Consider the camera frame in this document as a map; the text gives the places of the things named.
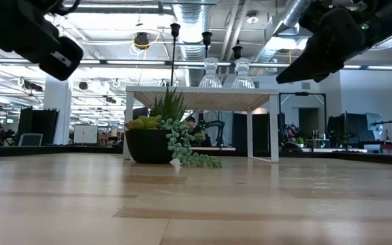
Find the string of pearls plant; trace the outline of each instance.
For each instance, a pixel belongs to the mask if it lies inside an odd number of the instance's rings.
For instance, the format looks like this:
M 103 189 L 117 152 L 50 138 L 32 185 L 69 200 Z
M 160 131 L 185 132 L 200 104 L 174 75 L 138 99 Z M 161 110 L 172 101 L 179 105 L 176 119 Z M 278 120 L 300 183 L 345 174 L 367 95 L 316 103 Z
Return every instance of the string of pearls plant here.
M 160 128 L 170 131 L 166 135 L 169 139 L 167 149 L 173 151 L 172 157 L 179 159 L 181 165 L 196 167 L 222 167 L 222 162 L 218 157 L 197 154 L 190 149 L 190 142 L 194 140 L 189 135 L 189 126 L 179 120 L 173 121 L 171 118 L 160 121 Z

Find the doorway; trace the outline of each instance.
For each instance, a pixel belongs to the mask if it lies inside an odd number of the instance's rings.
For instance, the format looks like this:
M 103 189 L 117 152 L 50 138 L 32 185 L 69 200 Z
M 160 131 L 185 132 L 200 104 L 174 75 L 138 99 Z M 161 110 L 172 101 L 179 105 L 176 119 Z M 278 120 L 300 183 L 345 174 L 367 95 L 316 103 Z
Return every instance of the doorway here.
M 299 108 L 299 127 L 303 136 L 311 136 L 314 130 L 319 129 L 319 126 L 318 108 Z

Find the white cabinet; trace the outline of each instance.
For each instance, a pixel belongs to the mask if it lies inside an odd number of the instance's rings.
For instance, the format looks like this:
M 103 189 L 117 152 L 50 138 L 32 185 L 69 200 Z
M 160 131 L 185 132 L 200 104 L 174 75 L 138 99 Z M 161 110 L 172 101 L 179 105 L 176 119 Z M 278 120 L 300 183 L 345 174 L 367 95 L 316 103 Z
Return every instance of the white cabinet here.
M 97 144 L 98 126 L 76 125 L 73 132 L 74 144 Z

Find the spiky green plant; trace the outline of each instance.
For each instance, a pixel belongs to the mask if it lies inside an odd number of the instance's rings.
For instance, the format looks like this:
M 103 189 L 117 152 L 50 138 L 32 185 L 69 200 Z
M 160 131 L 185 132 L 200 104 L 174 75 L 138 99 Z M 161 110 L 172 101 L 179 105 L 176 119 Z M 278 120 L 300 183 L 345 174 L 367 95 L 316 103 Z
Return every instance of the spiky green plant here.
M 169 88 L 167 88 L 164 99 L 155 97 L 154 106 L 150 110 L 150 116 L 161 115 L 163 120 L 181 120 L 185 110 L 186 106 L 184 104 L 182 92 L 178 95 L 176 93 L 176 88 L 173 91 L 169 91 Z

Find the black candle holder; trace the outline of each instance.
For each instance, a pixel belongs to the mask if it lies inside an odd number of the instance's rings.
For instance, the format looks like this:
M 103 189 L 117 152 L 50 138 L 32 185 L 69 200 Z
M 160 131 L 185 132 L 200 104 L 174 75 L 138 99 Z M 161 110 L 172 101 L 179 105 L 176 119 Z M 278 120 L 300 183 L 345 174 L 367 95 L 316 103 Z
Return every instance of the black candle holder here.
M 170 24 L 170 28 L 171 28 L 171 35 L 174 37 L 174 49 L 171 54 L 171 76 L 170 76 L 170 86 L 173 86 L 174 85 L 176 38 L 180 35 L 181 26 L 179 24 L 173 23 L 173 24 Z
M 211 44 L 212 33 L 206 31 L 202 33 L 202 37 L 203 37 L 203 44 L 205 45 L 205 58 L 208 58 L 208 46 Z
M 240 59 L 240 58 L 242 58 L 242 50 L 243 50 L 243 47 L 241 47 L 241 46 L 235 46 L 235 47 L 233 47 L 232 48 L 232 50 L 234 51 L 234 59 Z

